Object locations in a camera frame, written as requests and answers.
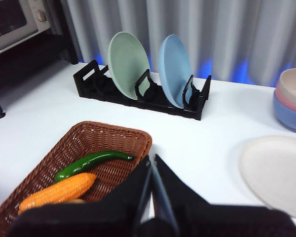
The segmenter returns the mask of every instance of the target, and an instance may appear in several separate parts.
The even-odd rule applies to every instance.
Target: corn
[[[20,203],[18,214],[32,207],[78,198],[92,186],[96,178],[95,174],[80,173],[31,194]]]
[[[85,201],[77,198],[77,199],[72,199],[70,201],[67,201],[66,203],[85,203]]]

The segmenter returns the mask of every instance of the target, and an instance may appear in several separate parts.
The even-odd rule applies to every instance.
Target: green plate
[[[121,93],[137,100],[135,82],[149,69],[149,61],[144,47],[139,40],[127,32],[117,33],[109,45],[108,65],[111,77]],[[148,80],[139,86],[144,95],[149,88]]]

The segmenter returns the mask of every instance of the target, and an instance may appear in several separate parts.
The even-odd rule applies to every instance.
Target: oven window
[[[26,25],[18,0],[0,0],[0,36]]]

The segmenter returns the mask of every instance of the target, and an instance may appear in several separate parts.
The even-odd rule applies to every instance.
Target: white plate
[[[239,164],[247,185],[266,205],[296,217],[296,138],[254,139]]]

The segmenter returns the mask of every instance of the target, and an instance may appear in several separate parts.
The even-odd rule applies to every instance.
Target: pink bowl
[[[296,104],[293,103],[292,101],[290,101],[289,99],[287,99],[282,94],[281,90],[279,90],[279,88],[275,89],[275,95],[276,95],[279,102],[281,102],[283,105],[285,105],[289,109],[296,111]]]

